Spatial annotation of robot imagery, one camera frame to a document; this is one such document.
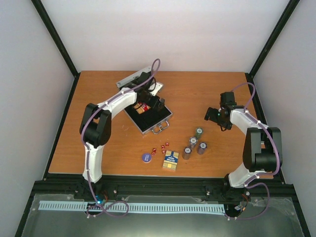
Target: wooden table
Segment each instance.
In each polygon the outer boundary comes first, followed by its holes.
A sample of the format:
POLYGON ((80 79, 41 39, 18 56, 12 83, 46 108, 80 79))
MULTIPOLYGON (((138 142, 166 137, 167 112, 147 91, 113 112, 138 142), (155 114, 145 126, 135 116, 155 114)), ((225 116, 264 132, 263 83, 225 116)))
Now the wooden table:
MULTIPOLYGON (((84 71, 78 81, 49 173, 82 173, 84 148, 80 142, 79 126, 85 106, 100 103, 117 93, 116 82, 133 72, 84 71)), ((125 112, 112 121, 112 135, 105 146, 102 161, 103 174, 224 177, 242 162, 244 134, 235 126, 221 132, 218 125, 205 121, 208 107, 219 107, 220 93, 246 82, 244 73, 217 72, 158 72, 157 81, 164 84, 158 96, 165 98, 173 112, 170 127, 158 135, 142 135, 125 112), (178 161, 176 171, 162 168, 164 155, 160 146, 169 142, 168 149, 182 153, 195 129, 202 127, 201 140, 207 151, 198 155, 194 150, 189 160, 178 161), (157 153, 150 163, 141 159, 143 153, 157 153)), ((250 97, 248 86, 235 92, 237 104, 244 105, 250 97)), ((255 115, 252 103, 250 112, 255 115)))

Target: purple cable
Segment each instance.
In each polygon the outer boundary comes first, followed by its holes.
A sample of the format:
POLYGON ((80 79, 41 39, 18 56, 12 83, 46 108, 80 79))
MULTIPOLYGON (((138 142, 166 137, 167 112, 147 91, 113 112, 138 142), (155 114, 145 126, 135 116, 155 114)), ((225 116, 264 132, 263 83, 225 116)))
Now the purple cable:
POLYGON ((250 102, 252 101, 252 98, 255 96, 255 93, 256 93, 256 87, 255 87, 255 85, 252 84, 252 83, 250 83, 250 82, 245 82, 245 83, 242 83, 242 84, 236 86, 234 89, 231 90, 231 92, 233 92, 233 91, 235 91, 237 88, 239 88, 239 87, 241 87, 241 86, 243 86, 243 85, 247 85, 247 84, 252 86, 252 94, 251 94, 250 99, 249 99, 248 102, 246 103, 245 107, 243 108, 243 111, 244 111, 244 112, 245 112, 246 109, 248 108, 250 102))
MULTIPOLYGON (((159 67, 160 67, 160 59, 157 58, 157 59, 153 62, 153 64, 152 64, 152 70, 151 70, 152 73, 151 73, 151 76, 150 76, 146 81, 144 81, 143 83, 141 83, 141 84, 139 84, 139 85, 137 85, 137 86, 135 86, 135 87, 133 87, 133 88, 131 88, 131 89, 125 91, 124 93, 129 93, 129 92, 131 92, 131 91, 133 91, 133 90, 135 90, 135 89, 141 87, 142 85, 146 84, 147 82, 149 82, 149 81, 156 75, 156 73, 157 73, 159 67), (154 65, 155 65, 155 63, 156 63, 157 61, 158 61, 157 69, 156 69, 155 71, 153 71, 154 65)), ((83 136, 84 136, 84 133, 85 133, 85 131, 86 131, 88 125, 91 123, 91 121, 93 120, 93 118, 94 118, 104 107, 106 107, 107 104, 111 103, 113 100, 115 100, 116 98, 118 98, 118 97, 120 97, 120 96, 122 96, 122 95, 123 95, 123 94, 116 94, 115 96, 113 96, 112 98, 110 98, 109 100, 107 100, 106 102, 108 102, 108 103, 105 103, 105 104, 102 105, 100 108, 98 108, 98 109, 91 115, 91 117, 87 120, 87 123, 85 124, 85 126, 84 126, 83 129, 82 129, 81 142, 82 142, 83 145, 86 146, 88 149, 89 149, 89 146, 88 146, 88 145, 85 143, 85 141, 83 140, 83 136)), ((98 199, 97 199, 96 196, 95 196, 95 193, 94 193, 94 191, 93 191, 92 184, 91 184, 91 178, 90 178, 90 172, 89 172, 89 155, 90 155, 90 151, 87 152, 87 160, 86 160, 86 164, 85 164, 86 170, 87 170, 88 184, 89 184, 89 188, 90 188, 91 194, 92 194, 92 196, 93 196, 93 199, 94 199, 95 202, 96 202, 96 205, 102 210, 101 213, 98 213, 98 214, 95 215, 95 216, 99 216, 99 215, 101 215, 101 214, 103 214, 103 213, 106 213, 107 215, 112 216, 112 217, 123 217, 123 216, 126 216, 126 215, 128 214, 128 211, 129 211, 129 206, 128 206, 128 204, 127 204, 125 201, 116 201, 116 202, 113 202, 113 203, 112 203, 111 205, 109 205, 106 209, 104 209, 101 204, 98 204, 98 199), (116 215, 113 215, 113 214, 107 212, 107 210, 108 210, 112 205, 114 205, 114 204, 116 204, 116 203, 119 203, 119 202, 120 202, 120 203, 124 203, 124 204, 127 206, 127 211, 126 211, 123 215, 116 216, 116 215)))
MULTIPOLYGON (((269 202, 270 202, 270 192, 269 192, 268 186, 267 186, 265 183, 257 183, 257 184, 254 184, 254 185, 252 185, 252 186, 247 187, 247 189, 252 189, 252 188, 257 187, 257 186, 259 186, 259 185, 265 186, 265 188, 266 188, 266 190, 267 190, 267 196, 268 196, 268 197, 267 197, 267 205, 266 205, 266 208, 265 208, 262 212, 260 212, 258 215, 256 215, 256 216, 247 217, 247 218, 236 218, 236 220, 240 220, 240 221, 252 220, 252 219, 255 219, 255 218, 259 217, 259 216, 262 216, 262 215, 265 214, 266 211, 268 210, 269 202)), ((233 218, 233 219, 234 219, 234 217, 230 217, 230 216, 228 216, 227 214, 224 214, 224 215, 225 215, 227 218, 233 218)))

